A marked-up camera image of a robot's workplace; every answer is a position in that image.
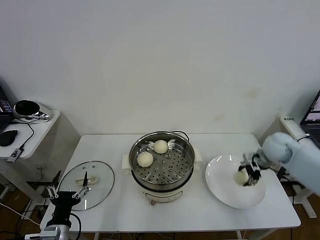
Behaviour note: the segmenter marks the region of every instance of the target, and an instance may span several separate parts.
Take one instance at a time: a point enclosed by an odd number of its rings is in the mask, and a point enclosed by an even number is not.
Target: speaker
[[[20,100],[13,106],[13,114],[17,119],[27,123],[40,124],[52,117],[52,112],[45,106],[30,100]]]

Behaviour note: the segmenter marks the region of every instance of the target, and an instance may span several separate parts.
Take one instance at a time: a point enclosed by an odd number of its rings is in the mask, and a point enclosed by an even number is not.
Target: robotic arm
[[[27,234],[25,240],[69,240],[69,229],[71,228],[71,209],[74,205],[80,203],[81,198],[86,195],[90,188],[88,187],[87,172],[85,172],[82,188],[78,191],[58,191],[56,187],[60,171],[52,181],[51,186],[46,189],[50,195],[50,201],[55,206],[52,219],[47,222],[46,226],[40,233]]]
[[[261,178],[261,170],[268,169],[272,164],[280,164],[305,187],[320,195],[318,148],[302,145],[282,132],[268,136],[262,148],[243,154],[243,162],[238,170],[245,168],[248,173],[249,180],[244,186],[255,185]]]

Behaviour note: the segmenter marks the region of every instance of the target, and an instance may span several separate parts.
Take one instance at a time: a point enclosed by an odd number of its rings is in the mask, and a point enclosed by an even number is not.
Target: small white table
[[[84,135],[64,174],[87,161],[109,164],[115,174],[110,195],[86,211],[74,211],[82,222],[83,232],[208,232],[257,230],[249,239],[259,240],[276,229],[300,225],[300,219],[275,173],[262,173],[267,194],[252,209],[236,209],[219,201],[208,189],[204,171],[210,160],[219,155],[241,155],[259,148],[252,134],[189,134],[194,148],[199,149],[200,170],[192,174],[183,196],[169,203],[150,205],[131,175],[122,170],[127,154],[141,135]],[[41,222],[51,219],[54,206],[49,205]],[[70,217],[70,231],[78,231],[78,222]]]
[[[52,118],[43,123],[32,124],[30,126],[34,130],[34,135],[24,145],[24,151],[19,156],[19,159],[28,159],[36,151],[39,144],[42,142],[44,137],[47,135],[51,127],[57,121],[60,116],[60,111],[51,110]],[[35,191],[26,180],[11,167],[14,163],[6,162],[7,158],[13,153],[13,151],[19,148],[24,141],[32,134],[31,129],[26,124],[11,124],[4,131],[18,130],[18,135],[14,142],[9,146],[0,146],[0,174],[4,176],[8,181],[25,193],[30,199],[33,200],[34,204],[42,205],[45,198],[43,198],[37,191]]]

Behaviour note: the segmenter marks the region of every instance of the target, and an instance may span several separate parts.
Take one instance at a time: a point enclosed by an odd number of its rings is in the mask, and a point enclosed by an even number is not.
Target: white robotic arm
[[[254,185],[259,180],[252,174],[254,163],[257,163],[261,169],[267,169],[275,163],[283,166],[305,187],[320,195],[320,150],[318,148],[300,144],[291,136],[276,132],[265,139],[262,148],[257,152],[243,156],[244,161],[239,170],[246,168],[248,172],[249,184],[246,185]]]

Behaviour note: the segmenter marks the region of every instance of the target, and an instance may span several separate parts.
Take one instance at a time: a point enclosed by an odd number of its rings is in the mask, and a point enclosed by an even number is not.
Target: steamed bun
[[[153,145],[153,150],[157,154],[164,154],[166,151],[168,151],[168,143],[164,140],[158,140]]]
[[[154,157],[150,152],[142,152],[138,155],[137,162],[140,167],[147,168],[154,162]]]
[[[240,185],[240,186],[244,186],[244,184],[246,182],[248,182],[249,180],[249,175],[247,173],[247,170],[244,168],[241,171],[237,171],[234,176],[234,181],[236,182],[236,184]]]

